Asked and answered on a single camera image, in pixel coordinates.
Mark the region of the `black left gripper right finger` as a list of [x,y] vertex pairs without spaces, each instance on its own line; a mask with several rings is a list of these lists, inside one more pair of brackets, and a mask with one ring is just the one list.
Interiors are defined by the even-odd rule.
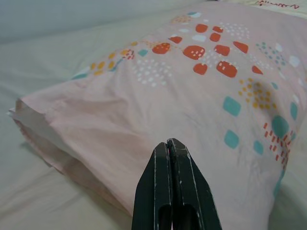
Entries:
[[222,230],[210,187],[187,146],[167,141],[173,182],[173,230]]

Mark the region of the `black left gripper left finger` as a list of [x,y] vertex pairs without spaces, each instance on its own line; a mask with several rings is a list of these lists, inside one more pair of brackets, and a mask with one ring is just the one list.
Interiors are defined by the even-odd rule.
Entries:
[[131,230],[171,230],[172,179],[166,143],[159,143],[137,184]]

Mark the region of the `cream sheeted mattress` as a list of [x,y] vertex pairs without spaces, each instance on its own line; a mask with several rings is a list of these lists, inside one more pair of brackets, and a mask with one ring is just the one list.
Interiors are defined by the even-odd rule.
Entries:
[[[19,99],[75,79],[92,63],[147,36],[190,6],[123,17],[104,9],[102,22],[82,29],[0,43],[0,230],[131,229],[133,210],[113,204],[45,161],[11,111]],[[307,114],[269,215],[218,213],[223,230],[307,230]]]

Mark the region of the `cream cartoon print blanket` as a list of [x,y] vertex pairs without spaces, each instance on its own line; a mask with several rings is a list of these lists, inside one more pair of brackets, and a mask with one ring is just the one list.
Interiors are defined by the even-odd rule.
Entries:
[[307,11],[307,0],[250,0],[249,4],[259,7]]

